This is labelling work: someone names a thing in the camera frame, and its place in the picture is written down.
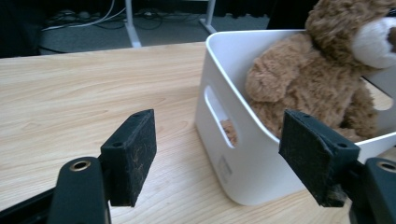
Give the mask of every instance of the brown teddy bear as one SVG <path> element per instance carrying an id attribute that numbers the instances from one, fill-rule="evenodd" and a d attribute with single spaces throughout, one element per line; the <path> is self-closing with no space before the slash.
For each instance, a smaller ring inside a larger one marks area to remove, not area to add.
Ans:
<path id="1" fill-rule="evenodd" d="M 361 76 L 396 64 L 396 0 L 320 0 L 305 31 L 280 40 L 247 73 L 248 102 L 275 136 L 285 109 L 310 114 L 357 142 L 375 135 Z M 222 122 L 230 140 L 230 121 Z"/>

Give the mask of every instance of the teddy bear head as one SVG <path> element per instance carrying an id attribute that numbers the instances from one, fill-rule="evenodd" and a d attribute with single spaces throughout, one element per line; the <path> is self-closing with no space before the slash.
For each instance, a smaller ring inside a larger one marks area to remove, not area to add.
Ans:
<path id="1" fill-rule="evenodd" d="M 319 0 L 306 31 L 339 63 L 381 69 L 396 64 L 396 0 Z"/>

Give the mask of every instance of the white plastic bin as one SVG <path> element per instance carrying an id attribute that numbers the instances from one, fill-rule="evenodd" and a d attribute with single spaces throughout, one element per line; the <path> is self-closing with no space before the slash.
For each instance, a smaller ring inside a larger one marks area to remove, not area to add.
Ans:
<path id="1" fill-rule="evenodd" d="M 206 40 L 206 55 L 196 110 L 196 127 L 227 195 L 244 205 L 266 203 L 304 185 L 278 154 L 279 140 L 250 109 L 244 90 L 254 58 L 278 39 L 300 31 L 223 32 Z M 395 99 L 396 67 L 367 77 Z M 378 137 L 359 142 L 360 161 L 396 145 L 396 106 L 379 111 Z M 230 119 L 237 133 L 233 147 L 220 121 Z"/>

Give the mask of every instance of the gray floor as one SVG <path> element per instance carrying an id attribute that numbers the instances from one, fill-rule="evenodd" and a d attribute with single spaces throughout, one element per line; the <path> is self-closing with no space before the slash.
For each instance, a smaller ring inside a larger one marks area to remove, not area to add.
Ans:
<path id="1" fill-rule="evenodd" d="M 145 18 L 134 18 L 134 26 L 143 47 L 190 43 L 205 41 L 209 32 L 199 22 L 205 15 L 176 13 L 167 16 L 166 20 L 154 21 Z M 268 24 L 268 18 L 253 18 L 250 16 L 232 18 L 214 17 L 212 25 L 218 31 L 263 30 Z M 130 48 L 131 43 L 123 27 L 123 21 L 100 23 L 97 26 L 55 29 L 43 32 L 40 46 L 62 52 L 82 52 L 102 49 Z M 41 50 L 43 55 L 53 54 Z"/>

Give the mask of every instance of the wooden table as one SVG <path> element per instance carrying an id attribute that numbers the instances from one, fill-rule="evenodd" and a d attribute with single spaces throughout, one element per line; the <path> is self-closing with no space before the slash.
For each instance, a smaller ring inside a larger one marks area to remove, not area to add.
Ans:
<path id="1" fill-rule="evenodd" d="M 158 153 L 136 207 L 113 223 L 348 223 L 303 190 L 259 206 L 222 191 L 194 126 L 204 43 L 0 60 L 0 210 L 53 188 L 59 169 L 154 108 Z"/>

